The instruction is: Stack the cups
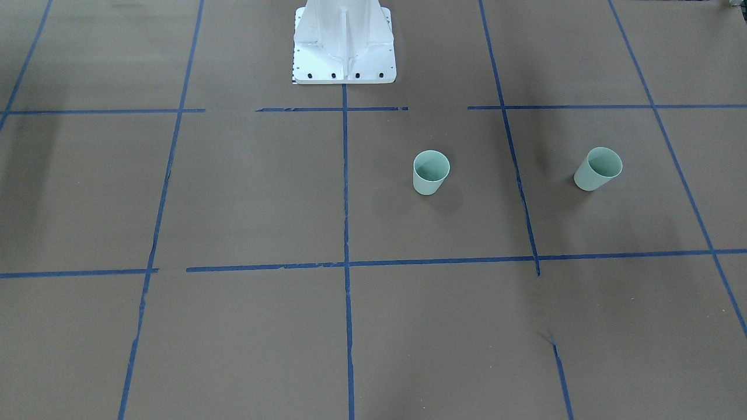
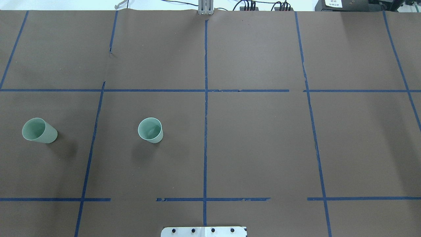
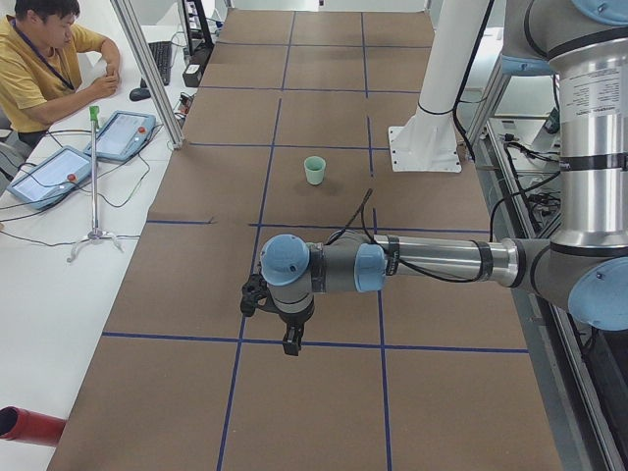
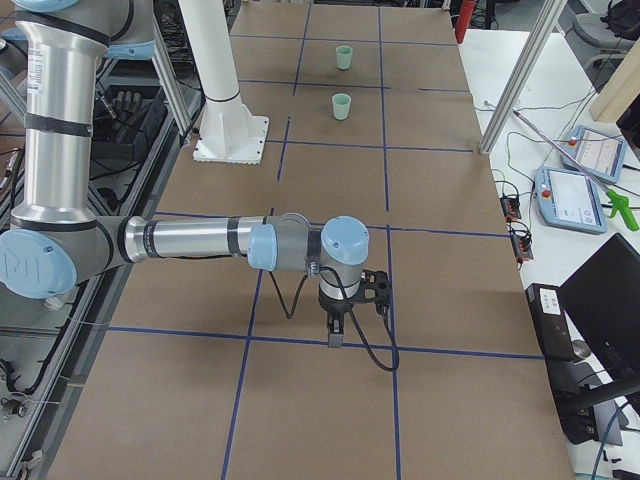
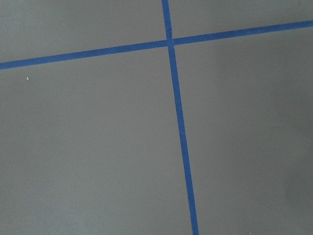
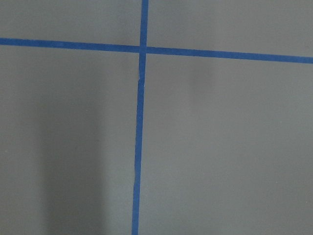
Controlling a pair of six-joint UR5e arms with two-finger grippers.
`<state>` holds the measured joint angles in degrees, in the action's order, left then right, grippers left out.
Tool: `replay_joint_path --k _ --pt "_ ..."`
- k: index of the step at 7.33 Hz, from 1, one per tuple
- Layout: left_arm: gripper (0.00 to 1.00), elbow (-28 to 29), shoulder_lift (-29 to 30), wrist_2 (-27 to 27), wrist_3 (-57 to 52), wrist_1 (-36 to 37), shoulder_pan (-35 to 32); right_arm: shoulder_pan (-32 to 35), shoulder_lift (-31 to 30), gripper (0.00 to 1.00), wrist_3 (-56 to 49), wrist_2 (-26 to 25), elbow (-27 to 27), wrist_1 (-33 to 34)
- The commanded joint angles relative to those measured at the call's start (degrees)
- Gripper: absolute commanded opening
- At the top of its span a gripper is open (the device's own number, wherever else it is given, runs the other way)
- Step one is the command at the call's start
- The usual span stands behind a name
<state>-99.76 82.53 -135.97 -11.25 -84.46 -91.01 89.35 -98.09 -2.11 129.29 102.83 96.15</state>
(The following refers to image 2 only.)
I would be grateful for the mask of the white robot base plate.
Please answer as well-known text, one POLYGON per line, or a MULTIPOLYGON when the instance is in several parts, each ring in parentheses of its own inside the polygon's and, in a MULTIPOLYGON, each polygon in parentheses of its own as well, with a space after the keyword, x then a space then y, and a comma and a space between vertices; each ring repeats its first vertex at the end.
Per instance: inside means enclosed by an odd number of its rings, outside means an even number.
POLYGON ((243 226, 165 227, 161 237, 247 237, 243 226))

